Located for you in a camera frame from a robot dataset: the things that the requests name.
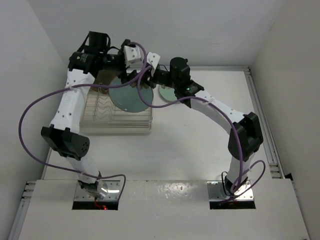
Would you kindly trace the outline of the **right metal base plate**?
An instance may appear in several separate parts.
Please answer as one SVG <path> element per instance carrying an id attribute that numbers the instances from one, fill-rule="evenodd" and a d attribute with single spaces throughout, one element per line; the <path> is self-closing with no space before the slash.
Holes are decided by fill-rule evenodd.
<path id="1" fill-rule="evenodd" d="M 243 184 L 234 193 L 234 195 L 230 195 L 229 193 L 225 194 L 221 180 L 208 181 L 207 189 L 208 189 L 208 198 L 209 198 L 209 201 L 211 202 L 225 201 L 230 198 L 235 198 L 236 201 L 253 201 L 254 200 L 252 184 L 250 181 L 247 181 L 245 184 Z"/>

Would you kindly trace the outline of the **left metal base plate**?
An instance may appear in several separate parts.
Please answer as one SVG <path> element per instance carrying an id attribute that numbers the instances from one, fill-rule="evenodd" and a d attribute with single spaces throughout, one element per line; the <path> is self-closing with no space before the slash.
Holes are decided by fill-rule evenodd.
<path id="1" fill-rule="evenodd" d="M 77 183 L 74 200 L 78 202 L 112 202 L 117 201 L 120 195 L 120 182 L 116 181 L 96 181 L 95 183 Z"/>

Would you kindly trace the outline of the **green flower plate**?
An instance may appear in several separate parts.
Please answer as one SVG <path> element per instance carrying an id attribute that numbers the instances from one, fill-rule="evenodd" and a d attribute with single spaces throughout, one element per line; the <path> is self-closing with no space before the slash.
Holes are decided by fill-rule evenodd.
<path id="1" fill-rule="evenodd" d="M 175 90 L 170 87 L 160 86 L 158 88 L 160 96 L 167 102 L 174 102 L 177 100 Z"/>
<path id="2" fill-rule="evenodd" d="M 110 85 L 120 85 L 121 79 L 115 78 Z M 152 88 L 142 88 L 140 93 L 148 104 L 153 103 L 154 93 Z M 109 88 L 109 97 L 112 103 L 122 111 L 129 113 L 140 113 L 147 110 L 149 107 L 140 98 L 137 87 L 130 85 L 121 88 Z"/>

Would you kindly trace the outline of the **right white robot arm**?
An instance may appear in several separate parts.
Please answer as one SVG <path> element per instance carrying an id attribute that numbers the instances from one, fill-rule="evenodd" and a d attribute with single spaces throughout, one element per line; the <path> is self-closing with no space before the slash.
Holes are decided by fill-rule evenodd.
<path id="1" fill-rule="evenodd" d="M 137 83 L 147 80 L 152 87 L 172 88 L 178 102 L 204 114 L 226 131 L 229 135 L 227 148 L 232 158 L 223 182 L 227 195 L 232 196 L 248 179 L 248 172 L 253 167 L 252 158 L 264 142 L 259 117 L 253 112 L 237 111 L 217 100 L 192 79 L 190 71 L 187 59 L 182 57 L 170 61 L 169 71 L 161 70 L 154 60 L 144 60 Z"/>

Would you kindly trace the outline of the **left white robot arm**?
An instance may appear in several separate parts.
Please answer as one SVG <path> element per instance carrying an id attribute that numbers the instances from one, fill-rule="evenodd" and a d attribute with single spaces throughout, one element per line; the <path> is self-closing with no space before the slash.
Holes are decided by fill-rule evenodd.
<path id="1" fill-rule="evenodd" d="M 101 173 L 87 158 L 88 137 L 80 134 L 80 121 L 91 85 L 101 70 L 111 70 L 126 76 L 131 63 L 140 62 L 140 49 L 126 39 L 116 54 L 108 34 L 91 31 L 80 47 L 69 57 L 66 92 L 61 97 L 57 112 L 41 136 L 48 145 L 65 158 L 78 174 L 80 187 L 96 200 L 108 194 L 108 186 L 101 181 Z"/>

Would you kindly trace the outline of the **aluminium frame rail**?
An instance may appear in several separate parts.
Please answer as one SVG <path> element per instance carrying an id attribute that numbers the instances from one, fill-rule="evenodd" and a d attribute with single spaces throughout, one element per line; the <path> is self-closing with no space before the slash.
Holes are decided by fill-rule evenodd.
<path id="1" fill-rule="evenodd" d="M 264 139 L 263 147 L 269 165 L 270 175 L 273 179 L 284 179 L 285 173 L 283 170 L 283 166 L 273 138 L 272 131 L 270 129 L 267 117 L 265 115 L 265 111 L 263 109 L 263 105 L 251 69 L 247 67 L 244 70 L 244 75 L 246 78 L 254 111 L 259 117 L 259 122 L 261 125 L 262 135 Z"/>

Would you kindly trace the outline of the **brown ceramic plate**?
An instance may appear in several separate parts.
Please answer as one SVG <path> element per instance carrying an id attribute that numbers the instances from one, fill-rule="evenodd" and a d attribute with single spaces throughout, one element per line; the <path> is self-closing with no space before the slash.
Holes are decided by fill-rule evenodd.
<path id="1" fill-rule="evenodd" d="M 102 69 L 97 73 L 94 84 L 109 85 L 115 78 L 119 78 L 124 72 L 124 70 Z"/>

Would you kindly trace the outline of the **metal base plate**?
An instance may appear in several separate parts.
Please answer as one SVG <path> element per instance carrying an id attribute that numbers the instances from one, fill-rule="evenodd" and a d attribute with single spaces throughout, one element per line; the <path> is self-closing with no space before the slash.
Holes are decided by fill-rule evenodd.
<path id="1" fill-rule="evenodd" d="M 229 193 L 225 194 L 221 180 L 208 181 L 207 189 L 208 189 L 208 198 L 209 198 L 209 201 L 211 202 L 225 201 L 230 198 L 235 198 L 236 201 L 253 201 L 254 200 L 252 184 L 250 181 L 247 181 L 245 184 L 243 184 L 234 193 L 234 195 L 230 195 Z"/>
<path id="2" fill-rule="evenodd" d="M 120 195 L 120 182 L 116 181 L 96 181 L 95 183 L 77 183 L 74 200 L 78 202 L 112 202 L 117 201 Z"/>

